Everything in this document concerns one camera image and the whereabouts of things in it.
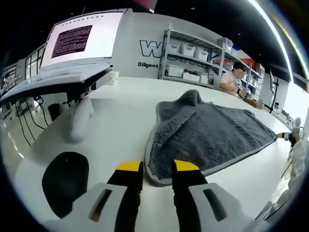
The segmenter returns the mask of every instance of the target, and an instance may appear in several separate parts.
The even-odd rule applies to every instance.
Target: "person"
[[[245,67],[240,62],[235,62],[233,70],[221,76],[219,87],[223,92],[243,97],[244,93],[242,91],[241,79],[244,75]]]

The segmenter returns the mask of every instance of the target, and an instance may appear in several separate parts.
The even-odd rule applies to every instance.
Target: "gray towel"
[[[204,103],[197,90],[157,105],[157,125],[145,150],[145,167],[155,184],[171,184],[174,159],[197,165],[207,176],[276,141],[276,134],[249,110]]]

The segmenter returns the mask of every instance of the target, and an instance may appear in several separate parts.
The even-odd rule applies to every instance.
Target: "workbench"
[[[264,110],[213,89],[190,84],[120,77],[115,86],[104,85],[91,94],[94,116],[86,139],[73,144],[68,139],[74,107],[65,111],[44,130],[20,163],[14,185],[25,206],[39,222],[57,219],[42,190],[42,176],[49,163],[61,152],[75,151],[89,161],[88,189],[106,183],[122,162],[143,160],[147,139],[156,123],[156,105],[174,101],[189,89],[196,89],[204,102],[247,109],[275,133],[286,126]],[[276,189],[287,161],[290,143],[278,139],[259,153],[206,177],[235,196],[243,211],[256,217]],[[172,187],[156,188],[144,178],[137,232],[178,232]]]

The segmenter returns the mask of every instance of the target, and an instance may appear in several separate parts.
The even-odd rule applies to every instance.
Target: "cable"
[[[300,127],[300,128],[302,128],[302,129],[303,129],[303,137],[301,138],[301,140],[303,140],[303,139],[304,139],[304,137],[305,137],[305,128],[303,128],[303,127]]]
[[[30,110],[30,107],[29,107],[27,101],[26,101],[26,104],[27,104],[28,110],[29,110],[29,112],[30,112],[30,116],[31,116],[31,119],[32,119],[33,123],[34,123],[37,127],[39,127],[39,128],[41,128],[42,130],[44,130],[44,129],[45,129],[44,127],[41,127],[40,125],[36,124],[36,122],[34,121],[33,116],[32,116],[32,113],[31,113],[31,110]]]
[[[20,105],[20,108],[21,108],[21,112],[23,113],[23,116],[24,116],[26,125],[27,125],[27,127],[28,127],[28,130],[29,130],[29,132],[30,132],[30,134],[31,134],[31,136],[32,136],[32,138],[33,138],[33,140],[35,141],[35,138],[34,138],[32,132],[31,132],[30,127],[29,127],[29,125],[28,125],[28,122],[27,122],[27,120],[26,120],[25,112],[24,112],[24,110],[23,110],[23,107],[21,106],[20,101],[19,101],[19,105]]]
[[[46,121],[44,108],[42,107],[42,104],[44,103],[43,98],[42,98],[41,96],[38,96],[38,97],[35,97],[35,98],[33,98],[33,99],[39,104],[40,108],[42,109],[42,111],[43,111],[43,116],[44,116],[44,121],[45,121],[46,125],[49,126],[49,124],[48,124],[47,121]]]
[[[18,116],[18,119],[19,119],[19,122],[20,122],[21,130],[22,130],[22,132],[23,132],[24,138],[25,138],[25,140],[27,141],[27,143],[29,144],[29,146],[31,146],[30,143],[29,143],[29,141],[28,141],[28,139],[27,139],[26,136],[25,136],[23,124],[21,124],[21,120],[20,120],[20,117],[19,117],[19,114],[18,114],[18,111],[17,111],[16,103],[15,103],[15,109],[16,109],[16,114],[17,114],[17,116]]]

